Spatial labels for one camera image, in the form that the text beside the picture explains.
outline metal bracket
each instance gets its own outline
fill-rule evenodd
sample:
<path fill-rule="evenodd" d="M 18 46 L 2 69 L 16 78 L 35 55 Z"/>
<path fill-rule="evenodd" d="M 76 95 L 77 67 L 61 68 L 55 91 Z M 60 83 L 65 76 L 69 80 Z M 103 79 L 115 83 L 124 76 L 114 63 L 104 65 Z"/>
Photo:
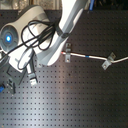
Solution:
<path fill-rule="evenodd" d="M 65 55 L 65 62 L 70 63 L 70 58 L 71 58 L 71 44 L 67 43 L 66 44 L 66 55 Z"/>
<path fill-rule="evenodd" d="M 114 61 L 115 58 L 116 56 L 112 52 L 110 56 L 108 57 L 108 59 L 102 64 L 103 69 L 106 70 L 112 64 L 111 61 Z"/>

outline optical breadboard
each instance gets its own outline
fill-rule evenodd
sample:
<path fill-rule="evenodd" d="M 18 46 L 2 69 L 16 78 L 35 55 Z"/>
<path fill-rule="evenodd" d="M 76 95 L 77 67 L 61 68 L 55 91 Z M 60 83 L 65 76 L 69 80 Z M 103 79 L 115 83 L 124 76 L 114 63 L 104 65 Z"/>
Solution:
<path fill-rule="evenodd" d="M 61 11 L 46 11 L 50 21 L 58 20 Z M 0 11 L 0 27 L 12 22 L 17 11 Z M 116 59 L 128 56 L 128 12 L 84 11 L 67 43 L 73 53 Z M 128 61 L 112 64 L 103 70 L 104 61 L 65 55 L 48 67 L 37 68 L 38 79 L 31 86 L 27 73 L 16 94 L 8 87 L 0 93 L 1 128 L 128 128 Z M 6 83 L 5 67 L 0 83 Z M 19 78 L 13 68 L 10 74 Z"/>

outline white cable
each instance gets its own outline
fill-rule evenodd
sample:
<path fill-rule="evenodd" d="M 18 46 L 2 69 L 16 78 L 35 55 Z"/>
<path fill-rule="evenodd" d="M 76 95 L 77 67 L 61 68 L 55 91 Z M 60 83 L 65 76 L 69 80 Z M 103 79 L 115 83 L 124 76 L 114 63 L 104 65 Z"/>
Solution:
<path fill-rule="evenodd" d="M 97 57 L 97 56 L 89 56 L 89 58 L 98 59 L 98 60 L 107 60 L 107 58 L 104 58 L 104 57 Z"/>
<path fill-rule="evenodd" d="M 87 55 L 81 55 L 81 54 L 77 54 L 77 53 L 70 53 L 72 56 L 78 56 L 78 57 L 86 57 L 86 58 L 91 58 L 91 59 L 98 59 L 98 60 L 107 60 L 107 58 L 104 58 L 104 57 L 98 57 L 98 56 L 87 56 Z M 125 61 L 125 60 L 128 60 L 128 57 L 125 57 L 125 58 L 122 58 L 122 59 L 119 59 L 119 60 L 115 60 L 115 61 L 111 61 L 111 63 L 118 63 L 118 62 L 121 62 L 121 61 Z"/>
<path fill-rule="evenodd" d="M 92 59 L 99 59 L 99 60 L 107 60 L 107 58 L 104 57 L 97 57 L 97 56 L 87 56 L 87 55 L 82 55 L 82 54 L 77 54 L 77 53 L 70 53 L 72 56 L 78 56 L 78 57 L 86 57 L 86 58 L 92 58 Z"/>
<path fill-rule="evenodd" d="M 124 60 L 128 60 L 128 57 L 125 57 L 125 58 L 122 58 L 122 59 L 119 59 L 119 60 L 115 60 L 115 61 L 111 61 L 111 63 L 118 63 L 118 62 L 121 62 L 121 61 L 124 61 Z"/>

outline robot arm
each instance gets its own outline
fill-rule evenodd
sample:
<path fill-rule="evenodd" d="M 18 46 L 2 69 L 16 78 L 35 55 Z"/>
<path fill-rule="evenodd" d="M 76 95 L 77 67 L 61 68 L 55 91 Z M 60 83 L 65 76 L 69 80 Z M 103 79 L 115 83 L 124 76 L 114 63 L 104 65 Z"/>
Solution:
<path fill-rule="evenodd" d="M 9 64 L 19 72 L 27 66 L 35 52 L 40 64 L 50 66 L 59 58 L 69 34 L 75 27 L 88 0 L 62 0 L 62 17 L 57 24 L 53 36 L 41 42 L 42 31 L 48 24 L 33 24 L 33 21 L 49 22 L 44 10 L 40 6 L 29 6 L 24 9 L 15 22 L 6 24 L 0 33 L 0 46 L 9 56 Z M 33 42 L 39 45 L 31 47 Z"/>
<path fill-rule="evenodd" d="M 50 66 L 57 61 L 87 2 L 88 0 L 62 0 L 62 18 L 53 36 L 51 47 L 43 52 L 38 48 L 34 49 L 40 63 Z"/>

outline blue light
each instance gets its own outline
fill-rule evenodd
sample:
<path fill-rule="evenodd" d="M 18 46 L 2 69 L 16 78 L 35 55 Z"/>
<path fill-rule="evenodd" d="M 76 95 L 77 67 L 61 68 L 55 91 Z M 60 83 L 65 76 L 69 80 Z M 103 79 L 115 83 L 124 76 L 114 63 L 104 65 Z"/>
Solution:
<path fill-rule="evenodd" d="M 6 41 L 7 41 L 7 42 L 10 42 L 10 41 L 11 41 L 11 36 L 7 36 L 7 37 L 6 37 Z"/>

